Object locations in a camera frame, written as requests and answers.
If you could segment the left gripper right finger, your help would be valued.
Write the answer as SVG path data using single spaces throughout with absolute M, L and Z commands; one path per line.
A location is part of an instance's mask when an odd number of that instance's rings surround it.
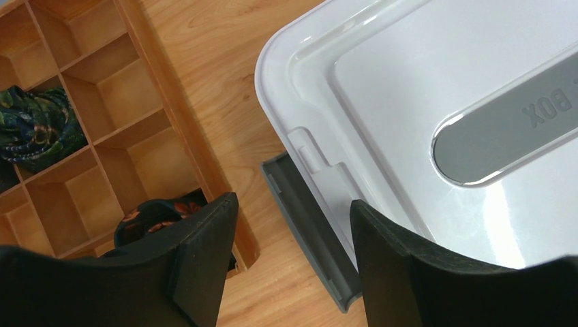
M 362 200 L 350 223 L 370 326 L 576 326 L 577 257 L 506 268 L 441 247 Z

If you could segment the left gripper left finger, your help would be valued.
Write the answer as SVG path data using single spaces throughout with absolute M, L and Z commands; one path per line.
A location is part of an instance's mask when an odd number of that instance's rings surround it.
M 239 216 L 235 193 L 100 257 L 1 247 L 2 326 L 214 326 Z

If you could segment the white plastic lid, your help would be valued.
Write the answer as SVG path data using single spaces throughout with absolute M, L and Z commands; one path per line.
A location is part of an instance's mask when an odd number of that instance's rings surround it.
M 255 89 L 350 260 L 357 199 L 500 266 L 577 253 L 576 1 L 325 1 Z

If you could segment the pink plastic bin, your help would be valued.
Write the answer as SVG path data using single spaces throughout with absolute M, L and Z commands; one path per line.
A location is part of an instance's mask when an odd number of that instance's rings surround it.
M 290 231 L 342 313 L 362 296 L 359 274 L 289 154 L 260 164 Z

